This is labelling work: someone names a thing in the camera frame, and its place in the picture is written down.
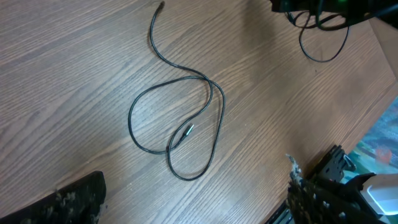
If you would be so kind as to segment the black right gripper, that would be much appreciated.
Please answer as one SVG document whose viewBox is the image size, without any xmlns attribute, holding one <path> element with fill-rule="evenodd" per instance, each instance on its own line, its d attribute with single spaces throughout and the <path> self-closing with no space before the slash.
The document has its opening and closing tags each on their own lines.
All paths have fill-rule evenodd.
<svg viewBox="0 0 398 224">
<path fill-rule="evenodd" d="M 384 22 L 397 22 L 397 0 L 271 0 L 272 11 L 283 12 L 292 22 L 292 12 L 315 13 L 321 6 L 321 13 L 332 12 L 347 19 L 376 17 Z"/>
</svg>

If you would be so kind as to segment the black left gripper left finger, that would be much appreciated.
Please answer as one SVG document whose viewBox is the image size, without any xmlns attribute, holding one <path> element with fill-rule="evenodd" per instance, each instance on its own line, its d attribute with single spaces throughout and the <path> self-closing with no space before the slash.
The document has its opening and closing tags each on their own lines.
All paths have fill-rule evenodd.
<svg viewBox="0 0 398 224">
<path fill-rule="evenodd" d="M 106 197 L 101 171 L 94 171 L 41 200 L 1 218 L 10 224 L 97 224 Z"/>
</svg>

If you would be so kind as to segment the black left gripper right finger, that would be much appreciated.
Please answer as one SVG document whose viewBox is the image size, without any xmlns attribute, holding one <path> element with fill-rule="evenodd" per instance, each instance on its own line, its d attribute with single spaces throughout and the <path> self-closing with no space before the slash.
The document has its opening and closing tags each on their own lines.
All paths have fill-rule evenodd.
<svg viewBox="0 0 398 224">
<path fill-rule="evenodd" d="M 286 204 L 295 223 L 382 223 L 360 193 L 374 173 L 357 175 L 345 184 L 321 177 L 311 181 L 302 178 L 295 159 L 287 157 L 292 170 Z"/>
</svg>

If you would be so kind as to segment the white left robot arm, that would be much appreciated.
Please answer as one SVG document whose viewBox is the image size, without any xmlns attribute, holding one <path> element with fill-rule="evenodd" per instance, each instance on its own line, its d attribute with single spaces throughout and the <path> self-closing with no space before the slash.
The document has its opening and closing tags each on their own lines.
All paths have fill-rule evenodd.
<svg viewBox="0 0 398 224">
<path fill-rule="evenodd" d="M 397 174 L 359 174 L 342 179 L 355 165 L 340 148 L 330 151 L 305 178 L 293 165 L 288 197 L 268 223 L 382 223 L 397 214 Z M 1 223 L 98 223 L 106 184 L 94 171 L 17 212 Z"/>
</svg>

